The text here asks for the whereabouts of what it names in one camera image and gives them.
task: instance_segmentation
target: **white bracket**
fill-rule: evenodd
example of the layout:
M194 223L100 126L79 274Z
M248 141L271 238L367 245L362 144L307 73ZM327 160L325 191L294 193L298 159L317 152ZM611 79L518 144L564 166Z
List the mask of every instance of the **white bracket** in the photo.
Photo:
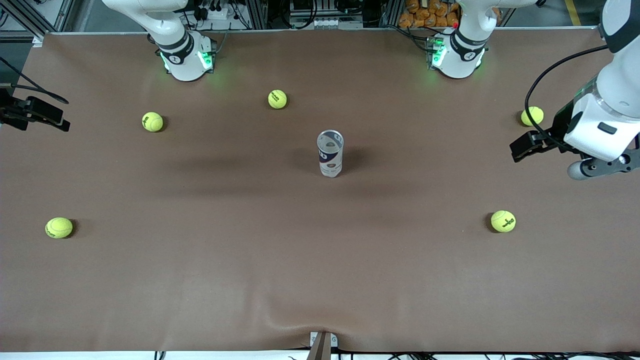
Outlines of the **white bracket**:
M33 45L33 47L42 47L42 40L40 40L37 37L33 37L33 40L31 41L31 45Z
M314 346L314 342L316 342L316 337L318 336L318 332L314 331L311 333L310 339L309 339L309 346L313 347ZM332 333L329 333L329 336L331 336L331 347L338 347L338 337Z

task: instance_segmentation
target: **yellow floor line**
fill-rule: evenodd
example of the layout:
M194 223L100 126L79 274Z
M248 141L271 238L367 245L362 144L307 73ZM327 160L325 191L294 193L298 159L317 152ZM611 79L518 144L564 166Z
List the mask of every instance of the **yellow floor line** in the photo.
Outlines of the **yellow floor line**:
M569 17L571 18L571 23L573 26L580 26L580 18L578 17L578 12L575 10L575 5L573 0L564 0L566 5L566 9L569 11Z

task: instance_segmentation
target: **black cable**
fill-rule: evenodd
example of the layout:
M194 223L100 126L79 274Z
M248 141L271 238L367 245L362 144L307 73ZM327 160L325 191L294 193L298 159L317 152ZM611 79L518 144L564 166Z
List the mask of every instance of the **black cable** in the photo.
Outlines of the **black cable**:
M282 19L282 22L285 24L285 26L287 26L289 29L304 29L307 26L311 25L311 23L316 19L316 15L318 13L318 6L316 4L316 0L310 0L311 1L311 10L309 10L309 19L307 20L307 22L302 25L301 27L296 27L295 25L292 25L289 21L287 21L287 19L285 19L285 5L286 2L288 0L281 0L280 1L280 18Z
M0 24L0 28L2 28L6 21L9 19L9 13L4 12L4 10L0 9L0 20L2 20L2 24Z
M230 0L229 4L231 4L231 7L234 9L234 12L238 14L240 23L244 25L247 30L251 30L251 27L249 26L249 22L244 18L244 16L242 15L242 12L239 10L236 0Z
M44 88L42 88L42 86L36 84L33 80L27 78L27 76L25 74L23 74L20 70L18 70L15 67L13 67L13 65L8 63L8 61L6 61L2 56L0 56L0 61L2 61L6 66L11 68L16 74L18 74L19 76L24 78L26 81L29 81L34 86L33 88L31 88L30 86L11 84L12 87L40 92L40 93L43 93L43 94L51 96L53 99L56 99L57 101L62 102L63 104L68 104L69 103L64 97L62 97L62 96L60 96L58 94L49 92L47 90L44 90Z
M183 10L182 13L184 14L184 19L187 20L187 26L189 27L189 30L195 30L196 28L193 28L191 25L191 21L189 21L189 17L187 16L187 11Z
M406 34L406 33L404 32L404 30L402 30L401 28L398 28L398 27L397 27L397 26L395 26L395 25L388 24L388 25L383 25L382 27L383 27L383 28L392 28L392 29L396 29L397 31L399 31L399 32L401 32L401 33L403 33L403 34ZM433 32L434 32L434 33L436 33L436 34L442 34L442 35L451 35L451 34L453 34L453 33L451 33L451 34L445 34L444 32L442 32L442 31L440 31L440 30L437 30L437 29L434 29L434 28L432 28L432 27L430 27L430 26L423 26L422 28L423 28L423 29L427 29L427 30L431 30L431 31L433 31Z
M511 10L512 10L512 11L511 11L511 13L509 14L509 17L508 17L508 18L506 18L506 19L503 19L503 20L502 20L502 22L500 23L500 27L504 28L504 27L506 27L506 26L507 26L507 22L509 22L509 20L511 20L511 17L513 16L513 14L515 14L515 13L516 13L516 10L518 10L518 8L514 8L514 9L511 9Z
M164 360L165 355L166 355L166 351L155 351L154 360Z
M539 354L530 354L530 355L533 356L535 359L540 359L540 357L538 357ZM542 354L542 355L543 355L542 359L548 359L548 360L557 359L554 354ZM572 357L576 357L576 356L595 356L595 357L604 357L604 358L612 359L612 360L623 360L621 357L613 355L613 354L605 354L605 353L601 353L601 352L592 352L592 351L563 353L563 354L560 354L560 355L563 356L564 359L571 359ZM512 360L534 360L534 359L529 359L529 358L526 358L526 357L515 357Z
M333 0L333 7L335 7L339 12L344 13L346 15L355 15L362 12L364 8L364 1L360 3L360 6L355 8L354 10L347 9L345 6L340 4L340 0Z
M604 49L608 49L609 47L607 45L603 45L603 46L598 46L598 47L593 47L591 49L588 50L583 50L580 51L578 53L575 53L573 55L569 55L565 58L563 58L562 60L557 61L555 64L551 65L550 67L548 67L546 70L544 70L542 72L542 74L540 74L538 76L538 78L533 82L533 85L531 85L531 88L529 89L529 92L527 92L527 96L525 96L524 98L524 111L526 112L527 116L529 117L529 120L531 121L531 124L536 128L536 130L538 130L538 132L540 132L545 138L547 138L549 141L553 142L555 145L557 145L559 148L564 149L566 151L572 151L571 149L569 149L565 144L559 142L558 140L556 140L555 138L552 138L546 131L542 130L542 127L540 127L540 125L538 125L537 122L533 121L533 116L531 115L531 112L529 111L529 98L531 97L531 94L533 94L533 90L535 90L536 86L538 86L538 83L542 80L542 78L544 78L551 70L555 69L556 67L566 63L569 60L573 60L575 58L578 58L579 56L582 55L587 55L587 54L591 54L591 53L595 53L596 51L601 51Z
M423 47L422 45L420 45L418 43L418 40L416 39L416 37L413 34L411 34L411 30L409 30L409 28L406 29L406 32L409 33L409 36L411 37L411 40L413 41L413 44L416 45L418 47L418 49L420 49L422 51L425 51L427 53L435 53L435 51L429 50L426 47Z
M397 27L397 26L395 26L395 25L384 25L384 26L382 26L382 27L383 27L383 28L392 28L392 29L395 29L397 32L399 32L399 33L400 33L400 34L402 34L403 36L405 36L405 37L407 37L407 38L411 39L411 41L413 42L413 44L414 44L416 47L418 47L418 49L420 49L420 50L422 50L422 51L426 51L427 53L434 53L434 50L427 49L427 48L425 48L424 46L422 46L422 45L420 45L420 44L418 43L418 41L426 41L426 40L427 40L427 37L418 37L418 36L416 36L416 35L414 35L414 34L411 34L411 30L409 30L409 28L407 28L407 29L406 29L406 31L404 31L404 30L402 30L401 28L398 28L398 27Z
M33 86L25 86L25 85L17 85L17 84L11 84L12 88L16 88L16 89L26 89L26 90L31 90L31 91L35 91L35 92L40 92L42 94L45 95L49 95L52 98L58 100L59 102L62 102L63 104L68 104L69 102L62 96L54 94L52 92L48 92L47 90L44 90L43 88L35 88Z

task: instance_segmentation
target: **wire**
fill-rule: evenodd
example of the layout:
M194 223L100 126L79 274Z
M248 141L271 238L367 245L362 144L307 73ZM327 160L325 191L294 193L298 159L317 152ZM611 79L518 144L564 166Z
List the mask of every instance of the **wire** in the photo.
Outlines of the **wire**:
M418 40L416 39L416 37L413 36L413 34L411 34L411 30L409 30L409 28L406 29L406 32L409 33L409 36L411 37L411 40L413 41L413 44L416 45L418 47L418 49L420 49L422 51L426 51L427 53L435 53L435 51L429 50L426 47L423 47L422 45L420 45L418 43Z
M222 47L225 45L225 42L227 41L227 37L229 36L229 30L231 30L231 23L229 22L229 28L227 29L227 32L225 33L225 37L222 38L222 41L220 42L220 46L216 49L216 55L222 51Z
M237 4L236 0L230 0L229 4L234 9L234 12L238 15L238 17L239 17L238 20L240 20L242 25L244 25L247 30L251 30L251 26L249 26L249 22L244 18L244 15L239 10L239 7L238 7L238 4Z
M183 10L182 14L184 14L184 19L187 20L187 26L189 27L189 30L195 30L196 28L194 28L193 25L191 25L191 21L189 21L189 17L187 16L187 11Z
M422 51L426 51L427 53L433 53L434 51L432 49L427 49L424 46L420 45L418 43L418 41L426 41L427 37L418 37L414 34L411 34L411 30L409 30L409 28L406 29L406 31L402 30L401 28L398 28L395 25L383 25L383 28L392 28L395 29L397 32L399 32L400 34L402 34L404 37L411 39L411 41L413 42L413 44L418 47L418 49L422 50Z
M333 7L335 7L341 13L345 13L346 15L355 15L358 13L362 13L362 9L364 8L364 1L360 3L360 6L352 10L346 8L345 6L342 6L340 4L340 0L333 0Z
M13 65L11 65L8 61L6 61L2 56L0 56L0 61L2 61L6 66L11 68L16 74L18 74L19 76L24 78L26 81L29 81L34 86L33 88L31 88L30 86L11 84L12 87L20 88L20 89L33 90L33 91L36 91L36 92L47 94L47 95L51 96L53 99L56 99L57 101L62 102L63 104L68 104L69 103L64 97L62 97L62 96L60 96L58 94L49 92L47 90L44 90L44 88L42 88L42 86L36 84L33 80L27 78L27 76L25 74L23 74L20 70L18 70L15 67L13 67Z
M591 49L583 50L583 51L580 51L580 52L575 53L573 55L569 55L569 56L563 58L562 60L557 61L555 64L553 64L550 67L548 67L546 70L544 70L542 72L542 74L540 74L538 76L538 78L533 82L533 85L531 85L531 88L529 89L529 92L527 92L527 96L525 96L525 98L524 98L524 111L526 112L527 116L529 117L529 120L531 121L531 124L536 128L536 130L538 130L538 132L540 132L542 135L544 135L545 138L547 138L549 141L553 142L555 145L557 145L558 147L560 147L560 148L562 148L562 149L564 149L566 151L574 152L574 151L572 151L572 149L567 147L565 144L559 142L555 138L552 138L546 131L542 130L542 127L540 127L540 125L538 125L537 122L533 121L533 116L531 115L531 112L529 111L529 98L531 97L531 94L533 94L533 90L535 90L536 86L538 86L538 83L551 70L553 70L556 67L568 62L569 60L573 60L575 58L578 58L579 56L595 53L596 51L601 51L601 50L608 49L608 48L609 48L609 46L607 46L607 45L593 47Z
M48 92L47 90L44 90L43 88L36 88L33 86L25 86L25 85L16 85L16 84L11 84L12 88L16 88L16 89L26 89L26 90L31 90L31 91L35 91L35 92L40 92L42 94L45 95L49 95L52 98L58 100L59 102L62 102L63 104L68 104L69 102L62 96L60 95L56 95L52 92Z
M284 14L285 14L285 4L287 2L287 0L281 0L280 1L280 18L282 19L282 22L285 24L285 26L287 26L289 29L304 29L307 26L311 25L311 23L316 19L316 15L318 14L318 5L316 4L316 0L310 0L311 1L311 10L309 11L309 19L307 20L307 22L300 26L299 28L296 27L295 25L292 25L289 21L287 21L287 19L285 19Z
M2 20L2 24L0 24L0 28L2 28L6 21L9 19L9 13L4 12L4 10L0 9L0 20Z
M557 360L557 357L554 354L530 354L531 356L533 356L535 359L544 359L544 360ZM576 357L576 356L596 356L596 357L605 357L607 359L613 359L613 360L623 360L622 357L620 356L616 356L613 354L604 354L601 352L592 352L592 351L584 351L584 352L574 352L574 353L561 353L559 354L560 356L562 356L562 359L564 360L568 360L571 359L572 357ZM512 360L533 360L533 359L528 359L526 357L514 357Z

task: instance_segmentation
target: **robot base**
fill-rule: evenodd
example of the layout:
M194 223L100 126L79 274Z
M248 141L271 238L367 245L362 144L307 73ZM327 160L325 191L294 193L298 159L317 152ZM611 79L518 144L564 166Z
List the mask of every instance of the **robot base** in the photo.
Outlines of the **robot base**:
M213 73L216 62L216 41L197 31L189 33L193 37L194 46L182 64L173 64L162 56L167 74L173 75L180 81L194 81L205 73Z
M433 50L427 54L429 69L438 70L443 75L453 79L463 79L471 75L480 66L484 50L472 61L463 61L451 47L449 34L437 34L427 38L427 49Z

